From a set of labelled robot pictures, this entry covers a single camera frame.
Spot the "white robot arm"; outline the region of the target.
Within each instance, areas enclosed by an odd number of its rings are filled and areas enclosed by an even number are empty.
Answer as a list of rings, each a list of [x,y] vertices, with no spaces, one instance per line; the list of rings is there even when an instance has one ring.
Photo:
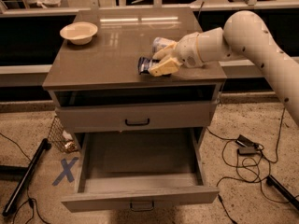
[[[160,77],[176,73],[182,65],[195,68],[241,58],[256,65],[299,125],[299,63],[278,46],[263,20],[251,11],[236,12],[222,28],[185,35],[157,48],[153,55],[157,63],[149,73]]]

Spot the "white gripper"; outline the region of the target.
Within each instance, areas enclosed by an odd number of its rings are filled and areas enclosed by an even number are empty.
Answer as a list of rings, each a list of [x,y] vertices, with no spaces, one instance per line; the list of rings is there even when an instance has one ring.
[[[179,70],[182,63],[188,68],[202,67],[204,64],[200,57],[198,41],[199,33],[195,32],[183,36],[177,43],[173,42],[158,49],[152,56],[153,60],[162,60],[173,51],[178,60],[168,58],[165,61],[159,61],[149,68],[149,73],[154,77],[171,75]]]

